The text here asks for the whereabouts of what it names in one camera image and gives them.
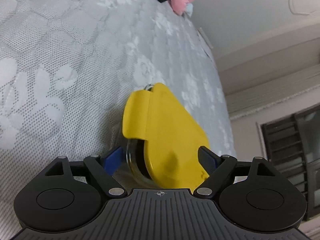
yellow lid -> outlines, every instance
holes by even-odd
[[[164,84],[130,95],[122,132],[126,138],[145,140],[145,164],[160,187],[193,192],[209,177],[198,161],[198,148],[209,148],[207,136]]]

silver screw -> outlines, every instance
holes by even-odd
[[[207,187],[201,187],[197,189],[197,193],[200,195],[208,196],[212,194],[212,190]]]
[[[114,196],[120,196],[124,193],[124,190],[119,187],[114,187],[109,190],[109,194],[114,195]]]

white mesh fabric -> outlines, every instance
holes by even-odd
[[[214,63],[192,23],[157,0],[0,0],[0,239],[16,194],[59,155],[122,140],[129,94],[163,82],[217,154],[234,155]],[[121,183],[134,187],[128,173]]]

window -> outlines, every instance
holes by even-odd
[[[268,160],[320,213],[320,105],[261,126]]]

circular black cover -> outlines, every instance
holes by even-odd
[[[14,200],[20,223],[45,232],[84,225],[100,208],[101,197],[94,187],[64,176],[36,177]]]
[[[223,213],[254,231],[273,232],[295,227],[306,211],[303,195],[288,180],[255,176],[227,187],[219,198]]]

